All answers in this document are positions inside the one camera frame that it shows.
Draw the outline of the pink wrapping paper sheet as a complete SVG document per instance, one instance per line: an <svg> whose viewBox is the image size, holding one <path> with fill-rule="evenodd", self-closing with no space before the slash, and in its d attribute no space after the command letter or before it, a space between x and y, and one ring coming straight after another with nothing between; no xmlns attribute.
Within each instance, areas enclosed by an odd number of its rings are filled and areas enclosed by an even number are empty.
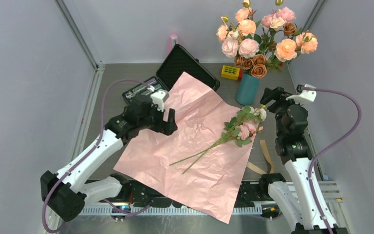
<svg viewBox="0 0 374 234"><path fill-rule="evenodd" d="M252 144L214 146L239 108L182 73L169 92L178 129L170 136L142 130L114 169L190 208L229 223Z"/></svg>

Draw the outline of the white rose stem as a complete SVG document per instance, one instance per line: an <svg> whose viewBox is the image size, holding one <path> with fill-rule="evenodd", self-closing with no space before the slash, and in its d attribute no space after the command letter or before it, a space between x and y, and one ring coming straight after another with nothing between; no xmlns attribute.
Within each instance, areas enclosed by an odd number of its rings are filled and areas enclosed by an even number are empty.
<svg viewBox="0 0 374 234"><path fill-rule="evenodd" d="M205 154L215 147L233 141L236 146L243 147L253 142L252 138L263 131L262 123L267 117L267 106L259 107L243 106L229 122L224 123L224 131L221 137L206 149L183 158L179 162L183 162L190 158L196 158L184 171L185 174L193 165L195 165Z"/></svg>

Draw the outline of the peach rose stem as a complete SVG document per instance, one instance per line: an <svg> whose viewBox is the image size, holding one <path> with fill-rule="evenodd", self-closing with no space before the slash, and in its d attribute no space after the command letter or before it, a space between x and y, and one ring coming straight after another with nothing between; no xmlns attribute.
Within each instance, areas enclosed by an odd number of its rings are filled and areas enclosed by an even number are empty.
<svg viewBox="0 0 374 234"><path fill-rule="evenodd" d="M283 39L274 48L271 64L281 68L300 55L315 52L318 48L318 39L309 31L302 32L294 39Z"/></svg>

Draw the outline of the tan ribbon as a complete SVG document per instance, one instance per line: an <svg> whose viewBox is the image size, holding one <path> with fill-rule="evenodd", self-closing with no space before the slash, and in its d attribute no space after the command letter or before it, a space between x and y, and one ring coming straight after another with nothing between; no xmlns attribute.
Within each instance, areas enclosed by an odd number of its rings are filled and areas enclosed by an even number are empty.
<svg viewBox="0 0 374 234"><path fill-rule="evenodd" d="M259 143L260 143L260 147L261 147L261 150L262 150L263 157L264 157L264 159L265 159L265 161L268 165L268 168L270 169L269 172L266 172L266 171L262 170L260 167L256 166L255 164L253 164L249 161L247 162L246 167L248 169L250 169L251 171L259 174L259 175L273 174L275 172L275 166L274 166L274 163L271 159L267 144L266 144L265 140L260 140Z"/></svg>

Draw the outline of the pink rose stem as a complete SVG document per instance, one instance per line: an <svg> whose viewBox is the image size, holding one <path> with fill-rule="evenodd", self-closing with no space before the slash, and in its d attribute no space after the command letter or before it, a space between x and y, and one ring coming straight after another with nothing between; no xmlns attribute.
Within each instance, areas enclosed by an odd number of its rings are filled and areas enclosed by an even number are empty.
<svg viewBox="0 0 374 234"><path fill-rule="evenodd" d="M221 137L216 140L212 145L210 145L208 148L194 154L191 156L188 156L186 158L183 158L179 161L173 162L170 164L170 166L184 162L191 158L196 158L187 168L191 168L195 163L197 163L205 154L207 154L210 150L234 141L236 146L243 147L244 145L252 143L252 138L255 137L258 133L261 133L263 131L263 124L260 122L257 122L256 119L245 119L236 121L234 124L231 124L230 128L225 127L224 132L222 132Z"/></svg>

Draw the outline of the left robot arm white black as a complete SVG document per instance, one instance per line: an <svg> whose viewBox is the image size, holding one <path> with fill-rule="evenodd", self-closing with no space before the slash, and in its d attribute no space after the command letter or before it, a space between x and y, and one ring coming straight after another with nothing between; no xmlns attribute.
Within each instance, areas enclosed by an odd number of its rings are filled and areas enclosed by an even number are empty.
<svg viewBox="0 0 374 234"><path fill-rule="evenodd" d="M120 150L139 131L152 130L170 136L177 130L175 110L169 109L164 120L167 91L159 90L148 96L131 99L122 114L112 117L98 137L78 157L52 173L46 171L40 178L41 196L45 206L68 222L76 218L85 206L113 197L126 201L130 189L114 176L87 183L87 179L106 159Z"/></svg>

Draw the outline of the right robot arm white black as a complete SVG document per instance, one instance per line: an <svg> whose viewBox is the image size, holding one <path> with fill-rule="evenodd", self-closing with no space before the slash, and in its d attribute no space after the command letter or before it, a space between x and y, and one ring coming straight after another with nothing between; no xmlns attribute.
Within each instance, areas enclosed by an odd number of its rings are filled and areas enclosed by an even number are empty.
<svg viewBox="0 0 374 234"><path fill-rule="evenodd" d="M313 102L316 93L304 86L293 95L283 88L265 88L260 103L268 106L276 120L275 149L289 173L295 193L280 173L262 175L259 195L273 199L294 234L346 234L333 217L313 169L313 156L305 137L308 112L303 104Z"/></svg>

